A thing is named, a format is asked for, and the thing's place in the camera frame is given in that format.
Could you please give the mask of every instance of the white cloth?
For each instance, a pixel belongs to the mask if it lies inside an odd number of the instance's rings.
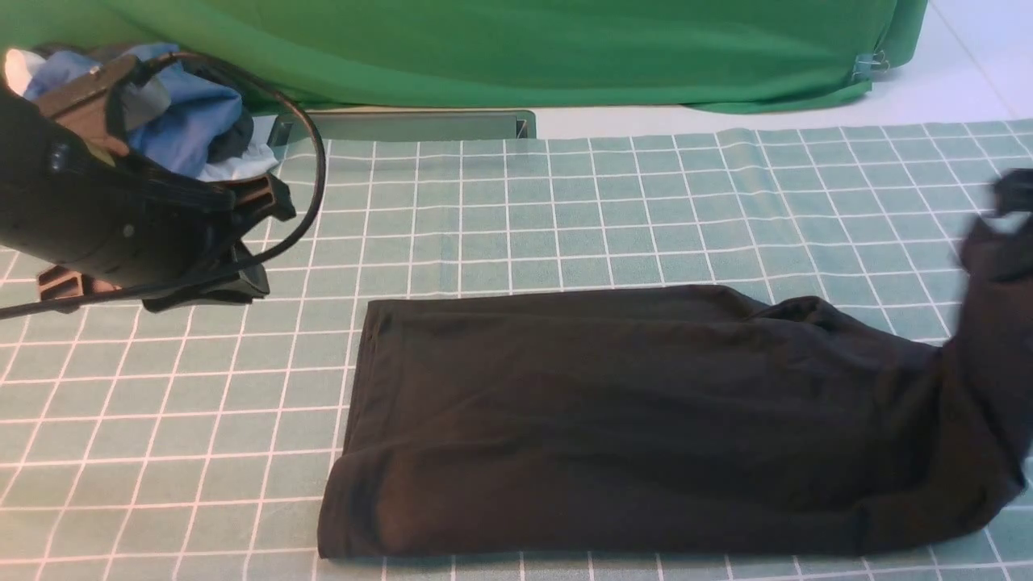
[[[32,82],[32,77],[44,62],[46,60],[35,53],[19,49],[8,50],[3,70],[7,86],[19,96],[24,95],[29,83]],[[248,149],[240,157],[205,165],[197,179],[202,182],[246,180],[269,172],[279,163],[279,160],[273,150],[265,145],[268,136],[268,133],[255,131],[251,135]]]
[[[29,88],[32,77],[36,74],[39,67],[43,66],[46,59],[35,53],[10,49],[4,58],[3,75],[7,80],[7,86],[18,96],[25,94]]]
[[[209,163],[197,179],[202,182],[225,182],[245,180],[269,172],[279,161],[268,145],[259,141],[257,133],[251,136],[248,149],[240,157],[230,157],[219,163]]]

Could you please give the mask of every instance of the black cable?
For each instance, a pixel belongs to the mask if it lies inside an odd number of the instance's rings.
[[[48,311],[77,308],[85,305],[106,303],[109,301],[135,300],[152,295],[171,293],[185,286],[206,284],[220,278],[232,276],[242,270],[261,265],[279,256],[280,254],[283,254],[296,244],[298,241],[308,233],[309,228],[312,227],[312,224],[315,222],[316,216],[319,213],[319,209],[322,207],[323,193],[326,186],[326,151],[323,148],[322,136],[319,134],[319,130],[316,128],[312,118],[310,118],[298,103],[292,101],[289,97],[284,95],[269,83],[232,63],[216,57],[181,51],[161,55],[160,57],[147,61],[144,65],[148,67],[148,77],[151,77],[180,60],[198,60],[208,62],[231,72],[237,77],[240,77],[261,91],[269,93],[301,121],[306,131],[308,131],[309,136],[312,139],[312,146],[315,148],[316,176],[313,182],[312,202],[309,204],[309,209],[305,215],[302,216],[298,226],[269,250],[264,250],[258,254],[248,256],[219,269],[188,274],[167,282],[137,284],[135,286],[98,293],[96,295],[84,295],[81,297],[67,297],[63,299],[48,299],[36,303],[26,303],[23,305],[3,307],[0,308],[0,320]]]

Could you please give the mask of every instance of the pile of clothes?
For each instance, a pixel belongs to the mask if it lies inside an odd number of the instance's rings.
[[[35,100],[127,53],[146,61],[178,50],[168,43],[10,49],[4,75],[14,93]],[[277,164],[265,135],[255,132],[254,119],[231,79],[204,64],[180,62],[158,73],[157,80],[168,93],[168,106],[130,131],[134,150],[170,172],[206,182],[253,178]]]

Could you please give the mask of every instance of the white grid line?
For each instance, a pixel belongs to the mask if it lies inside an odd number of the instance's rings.
[[[605,228],[606,216],[602,212],[602,192],[599,191],[599,176],[595,167],[595,153],[592,152],[591,140],[588,142],[588,149],[589,152],[592,154],[590,157],[592,162],[592,183],[595,185],[595,201],[596,204],[598,204],[599,208],[599,227]],[[613,287],[616,282],[616,280],[614,279],[614,263],[609,259],[609,242],[606,240],[605,231],[602,232],[602,250],[604,252],[603,258],[606,261],[606,275],[609,277],[609,285],[611,287]]]

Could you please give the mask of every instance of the black fabric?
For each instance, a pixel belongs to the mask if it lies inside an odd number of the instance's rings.
[[[984,526],[1025,486],[1033,273],[977,220],[942,347],[721,286],[376,301],[324,558],[854,555]]]

